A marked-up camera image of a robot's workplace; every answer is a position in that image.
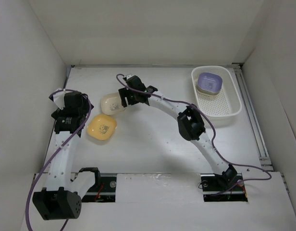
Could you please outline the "cream panda plate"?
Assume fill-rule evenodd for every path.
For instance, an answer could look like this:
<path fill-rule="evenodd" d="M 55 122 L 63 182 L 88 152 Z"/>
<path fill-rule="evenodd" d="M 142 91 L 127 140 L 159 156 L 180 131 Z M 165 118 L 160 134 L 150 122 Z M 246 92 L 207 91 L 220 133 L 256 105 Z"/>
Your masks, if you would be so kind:
<path fill-rule="evenodd" d="M 125 110 L 118 92 L 103 96 L 100 100 L 102 113 L 112 116 Z"/>

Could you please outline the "purple panda plate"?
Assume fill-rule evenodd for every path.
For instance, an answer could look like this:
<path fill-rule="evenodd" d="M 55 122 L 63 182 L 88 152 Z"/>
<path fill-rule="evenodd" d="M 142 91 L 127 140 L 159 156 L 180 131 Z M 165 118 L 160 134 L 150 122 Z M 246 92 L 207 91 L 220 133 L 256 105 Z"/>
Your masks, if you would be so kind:
<path fill-rule="evenodd" d="M 222 78 L 213 73 L 203 72 L 199 74 L 197 85 L 203 89 L 208 91 L 220 91 L 222 89 Z"/>

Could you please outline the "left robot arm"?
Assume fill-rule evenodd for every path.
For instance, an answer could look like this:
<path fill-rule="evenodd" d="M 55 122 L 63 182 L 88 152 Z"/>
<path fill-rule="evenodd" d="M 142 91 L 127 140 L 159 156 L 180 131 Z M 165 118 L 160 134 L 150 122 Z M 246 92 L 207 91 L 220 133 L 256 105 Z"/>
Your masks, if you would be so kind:
<path fill-rule="evenodd" d="M 33 193 L 32 202 L 44 220 L 76 219 L 88 190 L 101 186 L 96 167 L 82 168 L 71 179 L 76 146 L 93 105 L 86 94 L 75 90 L 57 90 L 49 99 L 58 107 L 51 115 L 55 120 L 54 154 L 46 163 L 47 180 L 41 191 Z"/>

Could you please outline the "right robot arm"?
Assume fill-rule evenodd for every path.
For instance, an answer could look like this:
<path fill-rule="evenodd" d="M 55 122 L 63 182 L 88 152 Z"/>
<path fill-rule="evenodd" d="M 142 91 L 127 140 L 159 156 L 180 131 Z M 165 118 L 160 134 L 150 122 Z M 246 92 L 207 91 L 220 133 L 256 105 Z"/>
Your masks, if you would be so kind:
<path fill-rule="evenodd" d="M 237 171 L 233 164 L 218 154 L 206 133 L 203 115 L 195 105 L 168 99 L 156 87 L 145 86 L 135 75 L 118 74 L 116 79 L 124 86 L 119 89 L 123 107 L 143 103 L 171 116 L 177 121 L 181 137 L 194 144 L 210 164 L 220 188 L 219 193 L 229 191 L 235 186 Z"/>

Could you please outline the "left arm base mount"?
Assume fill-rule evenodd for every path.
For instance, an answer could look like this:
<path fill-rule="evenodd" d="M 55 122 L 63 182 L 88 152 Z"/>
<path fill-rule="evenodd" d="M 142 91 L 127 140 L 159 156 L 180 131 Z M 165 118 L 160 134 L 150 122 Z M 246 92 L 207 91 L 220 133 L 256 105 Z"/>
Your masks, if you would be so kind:
<path fill-rule="evenodd" d="M 100 185 L 92 186 L 83 197 L 82 203 L 114 203 L 116 186 L 116 174 L 101 174 Z"/>

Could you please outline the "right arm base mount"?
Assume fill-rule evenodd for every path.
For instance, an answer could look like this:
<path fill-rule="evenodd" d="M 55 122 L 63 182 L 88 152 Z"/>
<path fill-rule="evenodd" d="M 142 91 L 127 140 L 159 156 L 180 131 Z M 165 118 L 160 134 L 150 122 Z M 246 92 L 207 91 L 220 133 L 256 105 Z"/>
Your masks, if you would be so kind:
<path fill-rule="evenodd" d="M 202 190 L 204 202 L 248 202 L 245 187 L 234 186 L 243 179 L 241 174 L 238 174 L 228 186 L 221 186 L 214 174 L 201 174 L 200 179 L 198 188 Z"/>

